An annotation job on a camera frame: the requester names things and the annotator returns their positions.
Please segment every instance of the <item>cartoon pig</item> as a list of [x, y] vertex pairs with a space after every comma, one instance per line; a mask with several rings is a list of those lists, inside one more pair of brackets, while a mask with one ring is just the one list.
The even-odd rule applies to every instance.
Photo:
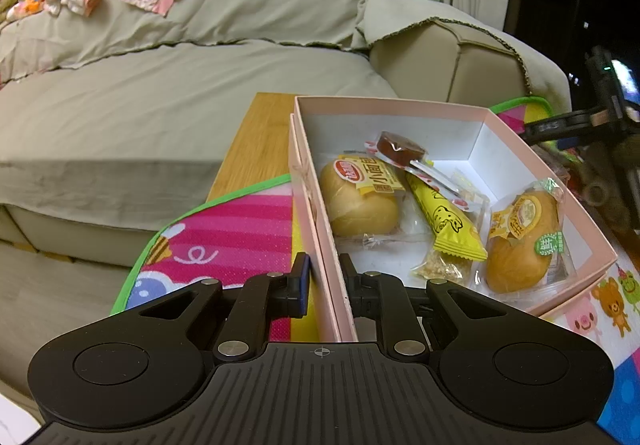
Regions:
[[575, 300], [569, 310], [564, 314], [566, 322], [574, 333], [588, 337], [590, 333], [595, 336], [596, 344], [600, 345], [602, 332], [598, 329], [598, 314], [591, 304], [589, 294], [581, 295]]

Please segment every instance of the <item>crosshair marking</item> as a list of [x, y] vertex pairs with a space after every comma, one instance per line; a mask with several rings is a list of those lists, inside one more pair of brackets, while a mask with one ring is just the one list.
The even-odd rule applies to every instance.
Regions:
[[320, 358], [323, 358], [323, 357], [327, 356], [328, 354], [331, 354], [331, 351], [329, 351], [329, 349], [327, 349], [327, 348], [318, 348], [318, 349], [315, 349], [312, 352], [313, 352], [313, 354], [319, 356]]

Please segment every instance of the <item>wooden table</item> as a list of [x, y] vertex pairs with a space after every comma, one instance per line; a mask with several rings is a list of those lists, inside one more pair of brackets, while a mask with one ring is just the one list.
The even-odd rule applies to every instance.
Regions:
[[255, 95], [207, 201], [289, 173], [289, 115], [295, 96], [277, 92]]

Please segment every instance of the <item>green label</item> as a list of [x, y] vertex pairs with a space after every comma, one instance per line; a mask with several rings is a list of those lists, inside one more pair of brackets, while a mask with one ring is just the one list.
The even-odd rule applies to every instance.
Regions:
[[553, 180], [553, 178], [543, 179], [540, 183], [542, 188], [545, 189], [549, 194], [553, 195], [555, 189], [558, 188], [558, 184]]
[[538, 255], [551, 255], [564, 251], [564, 238], [562, 232], [545, 234], [538, 238], [534, 246]]

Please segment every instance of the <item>green mat border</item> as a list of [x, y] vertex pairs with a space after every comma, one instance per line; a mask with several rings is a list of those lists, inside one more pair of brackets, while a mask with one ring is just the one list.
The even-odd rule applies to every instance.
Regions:
[[143, 252], [140, 254], [140, 257], [136, 261], [135, 265], [133, 265], [133, 268], [131, 268], [129, 275], [127, 275], [127, 278], [124, 284], [122, 285], [120, 293], [118, 294], [118, 297], [116, 298], [116, 301], [113, 304], [113, 308], [111, 308], [110, 316], [124, 311], [124, 309], [127, 306], [127, 300], [129, 300], [129, 295], [131, 295], [131, 290], [133, 290], [133, 286], [136, 283], [136, 277], [138, 276], [140, 272], [140, 268], [142, 268], [142, 265], [145, 262], [148, 252], [156, 243], [156, 240], [158, 240], [158, 237], [160, 236], [160, 234], [162, 234], [162, 232], [164, 232], [171, 225], [177, 223], [178, 221], [181, 221], [184, 218], [192, 216], [193, 214], [202, 212], [203, 210], [205, 210], [206, 208], [209, 208], [210, 206], [220, 205], [222, 203], [226, 203], [228, 201], [241, 198], [242, 196], [255, 194], [256, 192], [260, 192], [261, 190], [266, 190], [266, 189], [270, 189], [271, 187], [277, 187], [278, 185], [289, 183], [290, 181], [291, 181], [291, 174], [283, 174], [282, 176], [278, 176], [277, 178], [272, 178], [267, 181], [262, 181], [255, 185], [245, 187], [244, 189], [235, 190], [235, 192], [230, 192], [222, 196], [221, 198], [211, 200], [207, 203], [203, 203], [200, 206], [196, 206], [193, 210], [190, 210], [186, 214], [180, 216], [179, 218], [175, 219], [174, 221], [166, 225], [161, 231], [159, 231], [156, 235], [154, 235], [154, 237], [152, 237], [151, 240], [146, 244], [145, 250], [143, 250]]
[[507, 100], [506, 102], [502, 102], [501, 104], [496, 104], [493, 107], [489, 107], [489, 110], [494, 114], [500, 114], [501, 112], [505, 112], [506, 110], [509, 110], [513, 107], [527, 104], [539, 104], [546, 110], [549, 116], [555, 115], [551, 104], [546, 101], [546, 98], [542, 98], [541, 96], [523, 96], [521, 98], [512, 98], [511, 100]]

